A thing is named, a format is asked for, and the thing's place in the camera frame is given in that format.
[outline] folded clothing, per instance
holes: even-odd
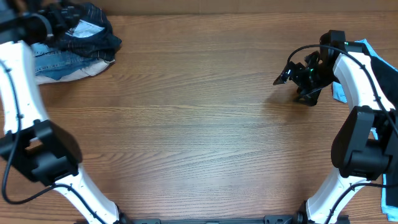
[[[70,51],[86,58],[102,58],[112,62],[122,40],[113,35],[105,13],[92,3],[84,3],[85,15],[76,28],[68,31],[50,47]]]
[[[37,75],[35,76],[36,84],[41,85],[44,83],[55,83],[55,82],[70,82],[74,80],[79,80],[81,78],[95,76],[102,71],[104,71],[109,66],[109,62],[105,62],[103,59],[95,59],[90,65],[87,67],[78,69],[71,74],[65,75],[59,80],[54,80],[52,78]]]
[[[54,49],[45,44],[33,44],[31,47],[35,54],[35,75],[53,80],[59,80],[97,60]]]

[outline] wooden table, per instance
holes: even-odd
[[[338,29],[348,40],[367,38],[398,66],[396,12],[110,20],[123,40],[116,63],[97,77],[41,92],[51,119],[80,143],[97,186],[132,218],[293,213],[329,173],[331,143],[349,111],[330,87],[309,108],[292,103],[293,83],[272,86],[287,56]],[[40,189],[11,172],[12,198]],[[352,223],[386,223],[380,196],[381,189],[363,189],[343,213]],[[55,192],[20,206],[0,200],[0,217],[40,224],[82,219]]]

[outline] black cable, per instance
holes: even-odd
[[[321,44],[312,44],[312,45],[306,45],[303,47],[300,47],[298,49],[296,49],[295,51],[293,51],[288,59],[287,59],[287,63],[289,64],[290,59],[292,59],[293,55],[295,55],[297,52],[303,50],[303,49],[308,49],[308,48],[312,48],[312,47],[320,47],[320,48],[326,48],[326,49],[332,49],[335,50],[347,57],[349,57],[351,60],[353,60],[355,63],[357,63],[361,69],[365,72],[367,78],[369,79],[369,83],[372,87],[372,91],[375,97],[375,101],[377,102],[377,104],[379,105],[381,111],[384,113],[384,115],[387,117],[388,122],[391,125],[391,128],[393,130],[393,132],[396,134],[396,136],[398,137],[398,129],[394,124],[394,121],[392,120],[392,118],[390,117],[390,115],[388,114],[388,111],[386,110],[386,108],[384,107],[384,105],[381,103],[381,97],[379,96],[379,93],[377,92],[376,86],[373,82],[372,76],[369,73],[369,71],[366,69],[365,65],[363,65],[358,59],[356,59],[355,57],[353,57],[352,55],[350,55],[348,52],[345,52],[344,50],[338,49],[336,47],[332,47],[332,46],[328,46],[328,45],[321,45]]]
[[[343,194],[340,195],[340,197],[337,199],[336,203],[333,205],[333,207],[330,210],[329,216],[326,219],[325,224],[329,224],[338,204],[344,199],[345,196],[348,195],[348,193],[352,190],[355,190],[356,187],[360,186],[365,186],[365,187],[380,187],[380,188],[393,188],[393,187],[398,187],[398,184],[391,184],[391,185],[383,185],[383,184],[374,184],[374,183],[358,183],[358,184],[353,184],[349,189],[343,192]]]
[[[11,77],[11,74],[10,74],[11,70],[6,67],[6,65],[4,64],[4,62],[2,60],[0,60],[0,65],[3,67],[4,73],[7,75],[8,79],[9,79],[9,83],[10,83],[10,86],[11,86],[12,94],[14,95],[14,103],[15,103],[16,112],[17,112],[17,117],[16,117],[17,118],[17,131],[16,131],[16,134],[15,134],[15,140],[14,140],[14,144],[12,145],[11,152],[10,152],[10,155],[8,157],[8,161],[7,161],[7,165],[6,165],[6,170],[4,171],[4,175],[3,175],[3,178],[2,178],[1,194],[2,194],[3,199],[7,203],[10,203],[11,205],[20,205],[20,204],[23,204],[23,203],[30,202],[31,200],[33,200],[33,199],[35,199],[35,198],[37,198],[37,197],[49,192],[50,190],[56,189],[58,187],[65,187],[69,191],[73,192],[76,195],[76,197],[79,198],[79,200],[82,202],[82,204],[86,207],[86,209],[91,213],[91,215],[94,218],[96,218],[101,224],[106,224],[90,208],[90,206],[88,206],[88,204],[84,200],[84,198],[75,189],[73,189],[71,186],[66,185],[66,184],[55,184],[55,185],[52,185],[52,186],[47,187],[46,189],[40,191],[39,193],[37,193],[37,194],[27,198],[27,199],[21,200],[21,201],[12,201],[7,196],[6,187],[7,187],[8,175],[9,175],[9,172],[10,172],[10,169],[11,169],[11,166],[12,166],[12,162],[13,162],[13,160],[15,158],[15,155],[16,155],[17,145],[18,145],[19,139],[21,138],[20,132],[21,132],[21,126],[22,126],[21,125],[22,116],[21,116],[21,111],[19,109],[17,91],[15,89],[14,81],[12,80],[12,77]]]

